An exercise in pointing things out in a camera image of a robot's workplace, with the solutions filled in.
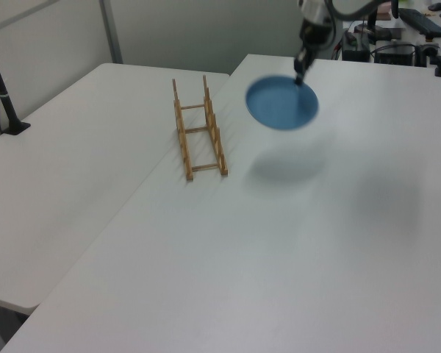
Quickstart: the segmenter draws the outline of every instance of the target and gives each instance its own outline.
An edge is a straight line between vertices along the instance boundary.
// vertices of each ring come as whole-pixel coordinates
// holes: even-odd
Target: electronic equipment
[[[441,27],[414,9],[398,9],[401,19],[428,38],[441,38]]]
[[[345,14],[334,7],[333,0],[298,0],[304,20],[299,34],[302,47],[294,59],[295,83],[302,85],[304,76],[317,57],[317,53],[334,44],[337,35],[336,19],[354,21],[371,14],[385,2],[387,1],[372,0],[357,11]],[[393,16],[398,18],[398,0],[391,0],[391,9]]]
[[[368,17],[366,24],[359,24],[354,27],[355,33],[366,33],[369,41],[375,43],[378,40],[392,40],[392,33],[388,28],[376,26],[377,9],[375,9]]]
[[[380,4],[385,2],[386,0],[370,0],[357,11],[345,14],[334,7],[333,0],[298,0],[304,21],[302,22],[299,34],[302,39],[302,47],[294,59],[294,70],[296,72],[295,83],[302,85],[304,76],[317,57],[317,53],[330,48],[335,43],[337,19],[342,21],[355,21],[357,18],[363,18],[373,13]],[[398,9],[398,0],[391,0],[391,9],[392,15],[395,18],[399,16],[402,17],[405,22],[422,32],[427,38],[441,37],[441,27],[417,10]],[[402,64],[409,63],[410,61],[408,49],[387,52],[382,49],[382,51],[382,53],[377,55],[381,62],[387,61]],[[439,60],[435,74],[441,76],[441,60]]]
[[[375,63],[413,66],[415,48],[411,43],[380,40],[376,43],[374,52]]]
[[[369,39],[367,34],[349,33],[343,34],[342,59],[343,61],[357,61],[368,63],[370,58]]]

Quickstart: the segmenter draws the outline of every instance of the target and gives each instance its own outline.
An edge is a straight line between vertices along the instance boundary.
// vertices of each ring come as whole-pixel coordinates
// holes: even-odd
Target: white table
[[[104,64],[0,137],[1,306],[30,314],[169,150],[172,78],[202,102],[200,72]]]
[[[441,79],[318,60],[318,116],[276,132],[245,90],[292,67],[248,56],[214,99],[229,176],[186,182],[173,136],[3,353],[441,352]]]

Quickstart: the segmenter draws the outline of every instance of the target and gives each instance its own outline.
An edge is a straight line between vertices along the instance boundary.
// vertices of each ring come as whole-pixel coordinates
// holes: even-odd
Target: gray wall
[[[60,0],[0,29],[0,70],[19,118],[110,62],[98,0]]]
[[[296,0],[107,0],[123,62],[231,74],[251,54],[293,56]]]

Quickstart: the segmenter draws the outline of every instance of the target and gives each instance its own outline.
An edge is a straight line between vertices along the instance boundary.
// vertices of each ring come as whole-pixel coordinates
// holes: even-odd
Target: keyboard
[[[414,9],[398,9],[402,21],[420,31],[422,35],[431,38],[441,38],[441,27]]]

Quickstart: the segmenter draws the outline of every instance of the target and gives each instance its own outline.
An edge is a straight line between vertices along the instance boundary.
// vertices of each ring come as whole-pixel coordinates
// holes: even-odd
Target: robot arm
[[[337,34],[335,19],[353,21],[372,13],[387,0],[372,0],[354,13],[340,13],[333,5],[333,0],[299,0],[299,7],[304,15],[300,38],[302,48],[294,60],[297,73],[295,83],[302,85],[304,76],[314,62],[319,51],[325,50],[334,43]],[[392,14],[398,18],[398,0],[392,0]]]

